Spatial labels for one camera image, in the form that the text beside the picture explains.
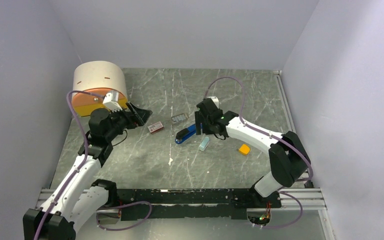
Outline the staple tray with staples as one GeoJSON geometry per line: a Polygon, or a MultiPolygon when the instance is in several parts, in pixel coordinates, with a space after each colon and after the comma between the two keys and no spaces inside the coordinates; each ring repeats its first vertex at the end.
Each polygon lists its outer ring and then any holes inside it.
{"type": "Polygon", "coordinates": [[[189,119],[189,115],[187,113],[180,113],[171,117],[171,122],[173,125],[179,124],[183,121],[189,119]]]}

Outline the red white staple box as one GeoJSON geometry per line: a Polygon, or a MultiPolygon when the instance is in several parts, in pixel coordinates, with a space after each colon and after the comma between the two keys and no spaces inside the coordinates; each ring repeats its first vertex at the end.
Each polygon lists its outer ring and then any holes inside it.
{"type": "Polygon", "coordinates": [[[164,129],[164,125],[162,124],[161,121],[158,121],[156,123],[149,125],[147,128],[148,128],[150,134],[155,134],[158,131],[161,131],[162,129],[164,129]]]}

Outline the blue stapler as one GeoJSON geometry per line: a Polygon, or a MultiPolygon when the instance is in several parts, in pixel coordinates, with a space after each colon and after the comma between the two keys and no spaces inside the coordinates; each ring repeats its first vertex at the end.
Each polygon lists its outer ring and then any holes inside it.
{"type": "Polygon", "coordinates": [[[189,139],[191,136],[196,134],[196,125],[192,124],[186,128],[183,128],[175,135],[174,142],[176,144],[182,144],[184,141],[189,139]]]}

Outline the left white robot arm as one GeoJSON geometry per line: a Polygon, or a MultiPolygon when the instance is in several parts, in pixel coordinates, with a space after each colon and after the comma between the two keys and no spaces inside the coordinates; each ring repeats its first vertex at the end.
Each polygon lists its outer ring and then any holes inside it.
{"type": "Polygon", "coordinates": [[[113,151],[112,141],[127,130],[144,126],[153,113],[130,102],[126,105],[126,109],[92,111],[85,134],[87,142],[81,145],[73,166],[39,208],[30,208],[24,214],[24,239],[74,240],[96,210],[119,203],[116,183],[93,181],[93,177],[113,151]]]}

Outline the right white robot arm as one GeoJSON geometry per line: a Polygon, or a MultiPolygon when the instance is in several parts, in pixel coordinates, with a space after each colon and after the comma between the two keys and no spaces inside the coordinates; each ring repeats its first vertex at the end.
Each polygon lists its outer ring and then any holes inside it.
{"type": "Polygon", "coordinates": [[[270,172],[251,187],[253,191],[249,199],[255,207],[262,207],[268,202],[269,195],[291,187],[304,172],[310,171],[311,162],[295,132],[267,130],[244,120],[235,112],[224,112],[212,98],[203,99],[196,107],[197,135],[213,135],[221,140],[240,140],[268,155],[270,172]]]}

